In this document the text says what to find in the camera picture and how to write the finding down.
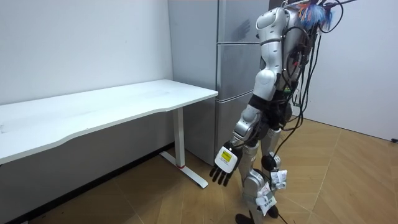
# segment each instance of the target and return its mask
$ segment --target robot finger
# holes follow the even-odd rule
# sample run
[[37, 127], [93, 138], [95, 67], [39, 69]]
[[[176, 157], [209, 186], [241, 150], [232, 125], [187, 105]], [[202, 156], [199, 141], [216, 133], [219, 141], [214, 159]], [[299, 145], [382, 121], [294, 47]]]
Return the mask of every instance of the robot finger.
[[224, 181], [224, 187], [226, 187], [228, 185], [228, 182], [229, 182], [230, 178], [232, 177], [232, 173], [226, 175], [225, 181]]
[[226, 175], [226, 172], [221, 172], [220, 178], [218, 179], [218, 184], [221, 185], [223, 183], [224, 177]]
[[218, 169], [216, 170], [216, 173], [215, 173], [214, 176], [213, 176], [213, 182], [216, 182], [216, 180], [217, 180], [218, 176], [220, 175], [221, 171], [222, 171], [222, 170], [221, 170], [220, 168], [218, 168]]
[[213, 167], [212, 170], [210, 171], [210, 177], [213, 176], [213, 174], [216, 172], [217, 168], [218, 168], [218, 166], [217, 166], [217, 165], [214, 165], [214, 167]]

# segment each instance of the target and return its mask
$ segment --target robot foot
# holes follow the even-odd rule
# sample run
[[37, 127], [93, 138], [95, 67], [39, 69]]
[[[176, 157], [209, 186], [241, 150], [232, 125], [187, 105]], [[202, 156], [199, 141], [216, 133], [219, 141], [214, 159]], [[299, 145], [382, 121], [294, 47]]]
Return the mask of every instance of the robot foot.
[[277, 208], [275, 205], [272, 206], [272, 207], [268, 210], [267, 214], [268, 214], [271, 218], [278, 218], [278, 217], [279, 217], [278, 208]]
[[235, 216], [235, 222], [236, 224], [255, 224], [251, 213], [250, 218], [242, 214], [237, 214]]

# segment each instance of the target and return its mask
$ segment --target robot leg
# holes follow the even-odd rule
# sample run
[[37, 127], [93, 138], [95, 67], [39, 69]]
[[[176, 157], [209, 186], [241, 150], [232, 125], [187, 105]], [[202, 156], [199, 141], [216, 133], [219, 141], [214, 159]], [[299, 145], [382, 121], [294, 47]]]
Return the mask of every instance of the robot leg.
[[[262, 162], [264, 160], [268, 161], [269, 159], [273, 158], [273, 151], [277, 145], [280, 132], [280, 129], [277, 131], [270, 129], [266, 137], [261, 141], [262, 154], [264, 155]], [[242, 176], [243, 182], [243, 199], [246, 201], [246, 205], [248, 206], [250, 217], [237, 214], [235, 217], [237, 224], [263, 223], [263, 212], [260, 206], [257, 205], [256, 199], [259, 196], [259, 192], [262, 192], [264, 189], [264, 186], [269, 185], [268, 180], [271, 178], [269, 176], [269, 171], [276, 170], [280, 166], [280, 160], [276, 159], [275, 162], [267, 165], [272, 168], [265, 168], [264, 165], [262, 165], [262, 172], [260, 170], [253, 169], [253, 163], [256, 160], [258, 147], [258, 143], [254, 147], [245, 145], [243, 149], [243, 156], [241, 162], [239, 163], [239, 172]], [[275, 200], [274, 192], [272, 191], [274, 189], [275, 188], [270, 186], [270, 191], [266, 195], [268, 201]], [[277, 218], [279, 216], [278, 209], [275, 205], [272, 206], [267, 213], [272, 218]]]

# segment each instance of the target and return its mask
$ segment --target desk leg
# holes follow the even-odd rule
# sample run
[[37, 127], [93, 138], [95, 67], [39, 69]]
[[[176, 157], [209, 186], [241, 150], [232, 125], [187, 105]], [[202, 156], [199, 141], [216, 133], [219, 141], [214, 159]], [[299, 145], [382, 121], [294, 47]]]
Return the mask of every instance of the desk leg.
[[187, 174], [193, 181], [195, 181], [200, 187], [205, 188], [209, 184], [205, 179], [201, 178], [194, 171], [185, 166], [185, 148], [184, 148], [184, 124], [182, 108], [173, 110], [173, 121], [174, 121], [174, 141], [175, 141], [175, 158], [167, 152], [162, 152], [164, 158], [178, 167], [184, 174]]

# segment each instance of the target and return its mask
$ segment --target white wall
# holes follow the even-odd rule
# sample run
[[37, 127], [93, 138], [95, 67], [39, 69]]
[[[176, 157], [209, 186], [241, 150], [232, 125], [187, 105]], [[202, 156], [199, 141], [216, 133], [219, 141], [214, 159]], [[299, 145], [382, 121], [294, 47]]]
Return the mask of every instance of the white wall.
[[0, 1], [0, 105], [172, 79], [166, 0]]
[[[0, 105], [172, 79], [167, 0], [0, 1]], [[154, 114], [0, 167], [0, 223], [173, 141]]]
[[398, 2], [382, 4], [382, 10], [372, 0], [345, 4], [340, 25], [322, 37], [306, 118], [398, 138]]

